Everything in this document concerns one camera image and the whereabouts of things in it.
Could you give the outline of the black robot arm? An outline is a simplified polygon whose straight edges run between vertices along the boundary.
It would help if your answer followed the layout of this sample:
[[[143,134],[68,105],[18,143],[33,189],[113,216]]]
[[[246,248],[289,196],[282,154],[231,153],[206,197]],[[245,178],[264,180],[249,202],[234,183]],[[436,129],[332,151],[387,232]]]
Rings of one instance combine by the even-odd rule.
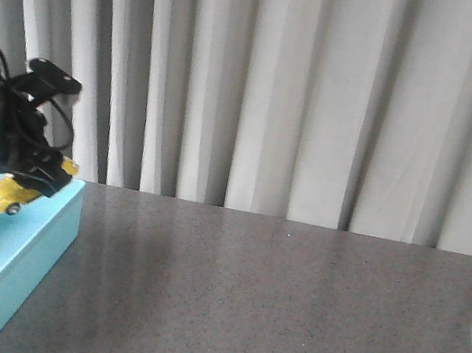
[[[74,128],[54,96],[77,95],[82,86],[51,61],[32,59],[28,64],[27,72],[12,77],[0,50],[0,174],[10,174],[20,186],[52,197],[72,175],[62,165],[66,145],[48,143],[47,118],[39,107],[48,102],[59,112],[70,143]]]

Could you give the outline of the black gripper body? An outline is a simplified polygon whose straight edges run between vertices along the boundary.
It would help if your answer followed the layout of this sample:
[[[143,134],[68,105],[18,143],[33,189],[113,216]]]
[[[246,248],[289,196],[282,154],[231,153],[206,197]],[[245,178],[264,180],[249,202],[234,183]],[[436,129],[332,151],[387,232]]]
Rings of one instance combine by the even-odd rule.
[[[33,153],[50,145],[45,137],[44,114],[0,86],[0,172],[18,168]]]

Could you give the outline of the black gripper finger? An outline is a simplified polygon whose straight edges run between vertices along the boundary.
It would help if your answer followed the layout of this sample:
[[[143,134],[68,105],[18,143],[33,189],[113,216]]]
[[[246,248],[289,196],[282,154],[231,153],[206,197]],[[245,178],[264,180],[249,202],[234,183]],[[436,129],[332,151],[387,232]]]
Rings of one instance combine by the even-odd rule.
[[[27,160],[24,176],[43,186],[61,189],[72,180],[75,162],[59,150],[37,149]]]
[[[27,172],[21,168],[13,169],[12,175],[17,184],[25,189],[35,190],[45,197],[52,197],[56,189],[56,177],[46,172]]]

